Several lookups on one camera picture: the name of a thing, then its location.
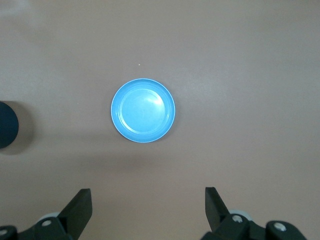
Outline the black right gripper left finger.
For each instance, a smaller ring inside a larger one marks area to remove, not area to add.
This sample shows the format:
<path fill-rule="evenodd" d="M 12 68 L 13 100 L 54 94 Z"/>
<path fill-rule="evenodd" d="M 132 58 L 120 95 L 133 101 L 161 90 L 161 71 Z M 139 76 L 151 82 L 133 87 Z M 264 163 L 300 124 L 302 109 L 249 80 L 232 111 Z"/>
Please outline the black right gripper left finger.
<path fill-rule="evenodd" d="M 0 227 L 2 240 L 77 240 L 92 217 L 92 195 L 81 189 L 57 215 L 39 220 L 30 228 L 18 232 L 13 225 Z"/>

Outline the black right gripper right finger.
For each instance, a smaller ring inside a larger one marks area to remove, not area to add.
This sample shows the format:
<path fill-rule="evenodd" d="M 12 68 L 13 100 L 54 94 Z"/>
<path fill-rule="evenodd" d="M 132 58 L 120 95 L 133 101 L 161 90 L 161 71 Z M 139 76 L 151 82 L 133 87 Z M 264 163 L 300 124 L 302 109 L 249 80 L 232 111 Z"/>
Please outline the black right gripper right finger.
<path fill-rule="evenodd" d="M 280 220 L 257 225 L 241 213 L 230 213 L 215 187 L 205 188 L 205 214 L 211 231 L 203 240 L 305 240 L 294 225 Z"/>

